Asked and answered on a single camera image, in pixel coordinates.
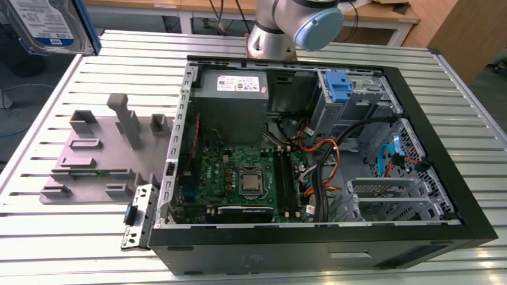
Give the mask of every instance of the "side panel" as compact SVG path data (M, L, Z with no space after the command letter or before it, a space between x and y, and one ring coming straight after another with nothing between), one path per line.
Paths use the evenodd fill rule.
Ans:
M153 249L171 272L182 275L405 268L453 247L453 243L418 241L155 246Z

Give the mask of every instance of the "aluminum profile table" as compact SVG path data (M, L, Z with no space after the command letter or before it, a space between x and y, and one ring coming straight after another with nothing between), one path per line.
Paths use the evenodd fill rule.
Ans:
M302 61L398 67L501 238L407 270L174 276L154 252L122 252L126 205L42 205L39 193L77 109L174 116L187 55L245 56L245 38L107 30L77 56L0 175L0 284L507 284L507 139L445 59L426 49L331 44Z

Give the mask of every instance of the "blue plastic tab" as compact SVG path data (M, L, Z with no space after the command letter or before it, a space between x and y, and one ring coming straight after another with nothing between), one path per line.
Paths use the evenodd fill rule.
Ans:
M349 80L345 72L326 72L327 87L331 91L331 99L335 103L345 103L353 95L353 82Z
M89 14L89 10L86 7L86 4L83 0L73 0L74 2L74 8L77 9L77 12L79 14L79 18L82 20L83 28L87 32L90 42L94 47L94 54L93 55L99 55L99 52L103 48L103 44L101 43L99 35L97 34L95 27L91 21L91 17Z

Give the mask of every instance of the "wooden table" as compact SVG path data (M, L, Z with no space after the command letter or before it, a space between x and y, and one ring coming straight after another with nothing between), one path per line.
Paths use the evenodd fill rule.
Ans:
M217 10L221 10L222 0L213 0ZM239 0L247 20L255 20L258 0ZM125 14L177 16L181 18L182 32L193 34L194 18L215 18L215 12L209 0L86 0L90 11ZM409 9L405 15L393 12L391 5L371 3L359 7L359 28L395 30L387 45L401 46L405 38L421 19ZM354 26L355 11L345 14L345 27ZM223 19L241 20L242 15L235 0L225 0Z

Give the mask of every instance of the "hard drive label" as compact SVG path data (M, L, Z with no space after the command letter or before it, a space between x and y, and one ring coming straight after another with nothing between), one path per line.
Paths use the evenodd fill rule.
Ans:
M11 0L33 37L46 45L70 46L74 36L62 13L49 0Z

